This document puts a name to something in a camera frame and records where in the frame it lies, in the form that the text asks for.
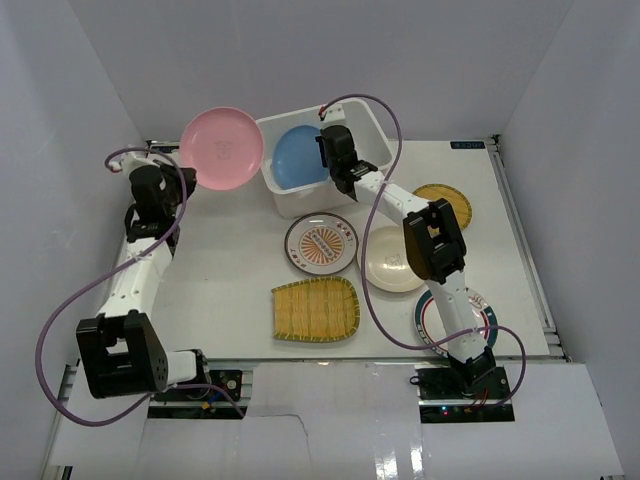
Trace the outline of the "pink plastic plate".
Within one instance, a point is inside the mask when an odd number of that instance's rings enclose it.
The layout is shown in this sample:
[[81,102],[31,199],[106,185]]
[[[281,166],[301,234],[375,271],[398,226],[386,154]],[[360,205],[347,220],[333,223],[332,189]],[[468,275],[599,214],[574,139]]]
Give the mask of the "pink plastic plate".
[[264,140],[256,121],[232,107],[216,107],[196,116],[179,145],[181,165],[196,170],[198,185],[213,191],[237,189],[261,167]]

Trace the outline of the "blue plastic plate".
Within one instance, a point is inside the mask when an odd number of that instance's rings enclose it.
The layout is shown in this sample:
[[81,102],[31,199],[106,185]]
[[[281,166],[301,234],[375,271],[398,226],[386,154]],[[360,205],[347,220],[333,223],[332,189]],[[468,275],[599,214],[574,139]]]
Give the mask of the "blue plastic plate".
[[316,137],[320,130],[300,125],[288,130],[277,142],[272,157],[276,183],[292,189],[325,181],[328,170],[323,166]]

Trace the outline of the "orange sunburst pattern plate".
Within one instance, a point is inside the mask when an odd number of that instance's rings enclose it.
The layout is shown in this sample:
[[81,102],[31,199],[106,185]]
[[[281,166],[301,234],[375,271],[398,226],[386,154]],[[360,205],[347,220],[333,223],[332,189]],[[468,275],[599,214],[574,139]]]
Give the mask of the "orange sunburst pattern plate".
[[359,248],[355,228],[343,217],[316,212],[291,224],[284,237],[289,262],[313,276],[335,275],[354,260]]

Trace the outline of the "fan-shaped bamboo woven tray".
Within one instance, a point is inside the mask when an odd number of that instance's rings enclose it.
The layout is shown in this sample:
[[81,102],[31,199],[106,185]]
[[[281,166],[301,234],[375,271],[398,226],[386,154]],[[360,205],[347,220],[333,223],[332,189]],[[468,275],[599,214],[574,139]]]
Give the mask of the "fan-shaped bamboo woven tray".
[[359,328],[357,292],[346,278],[311,278],[278,286],[271,293],[274,339],[331,343],[350,338]]

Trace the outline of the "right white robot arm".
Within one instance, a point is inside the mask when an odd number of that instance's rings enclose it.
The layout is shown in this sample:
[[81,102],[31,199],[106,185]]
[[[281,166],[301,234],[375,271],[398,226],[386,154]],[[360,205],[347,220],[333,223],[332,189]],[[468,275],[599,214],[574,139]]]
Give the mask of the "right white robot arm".
[[390,182],[373,164],[358,158],[350,130],[332,125],[316,137],[323,166],[341,193],[372,207],[402,227],[406,257],[426,283],[446,337],[453,390],[472,399],[484,391],[495,358],[469,302],[464,275],[467,253],[452,205],[428,201]]

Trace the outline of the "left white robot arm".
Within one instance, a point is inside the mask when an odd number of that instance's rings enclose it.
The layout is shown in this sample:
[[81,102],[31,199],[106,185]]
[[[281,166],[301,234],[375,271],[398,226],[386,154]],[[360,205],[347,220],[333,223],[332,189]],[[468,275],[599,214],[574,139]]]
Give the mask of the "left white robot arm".
[[124,259],[133,264],[115,275],[106,303],[76,328],[76,339],[95,398],[156,393],[177,384],[199,399],[211,374],[198,349],[168,352],[151,312],[163,273],[174,258],[179,228],[174,225],[185,196],[197,180],[193,168],[146,164],[128,173],[134,198],[125,214]]

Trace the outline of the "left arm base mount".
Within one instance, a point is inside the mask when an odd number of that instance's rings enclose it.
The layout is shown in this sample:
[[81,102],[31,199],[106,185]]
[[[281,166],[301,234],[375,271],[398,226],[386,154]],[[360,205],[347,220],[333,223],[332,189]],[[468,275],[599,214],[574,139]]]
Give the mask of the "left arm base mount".
[[184,388],[172,388],[155,395],[148,407],[149,419],[242,420],[243,372],[209,370],[189,381]]

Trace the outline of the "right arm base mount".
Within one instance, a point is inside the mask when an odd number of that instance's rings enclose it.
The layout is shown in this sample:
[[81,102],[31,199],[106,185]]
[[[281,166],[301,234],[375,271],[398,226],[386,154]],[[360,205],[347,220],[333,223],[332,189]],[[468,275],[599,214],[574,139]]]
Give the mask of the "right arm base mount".
[[515,421],[510,401],[496,407],[510,393],[505,369],[498,367],[485,387],[462,393],[448,368],[420,368],[409,379],[417,388],[423,425],[510,423]]

